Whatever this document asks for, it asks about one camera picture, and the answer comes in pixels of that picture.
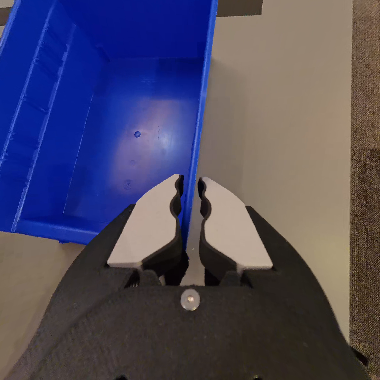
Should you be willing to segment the blue plastic bin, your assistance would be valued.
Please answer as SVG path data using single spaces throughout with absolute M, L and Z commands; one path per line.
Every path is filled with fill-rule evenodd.
M 217 7 L 14 1 L 1 36 L 1 231 L 88 244 L 182 174 L 186 245 Z

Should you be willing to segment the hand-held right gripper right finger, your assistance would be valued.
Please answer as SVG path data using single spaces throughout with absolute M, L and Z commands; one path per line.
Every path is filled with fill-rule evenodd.
M 205 270 L 218 281 L 227 272 L 270 270 L 273 262 L 245 204 L 209 177 L 198 180 L 201 199 L 199 257 Z

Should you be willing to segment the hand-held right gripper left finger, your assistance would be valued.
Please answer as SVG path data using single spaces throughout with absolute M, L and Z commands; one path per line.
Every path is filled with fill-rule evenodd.
M 145 193 L 115 243 L 107 265 L 152 270 L 165 281 L 182 281 L 188 269 L 179 215 L 184 176 L 174 174 Z

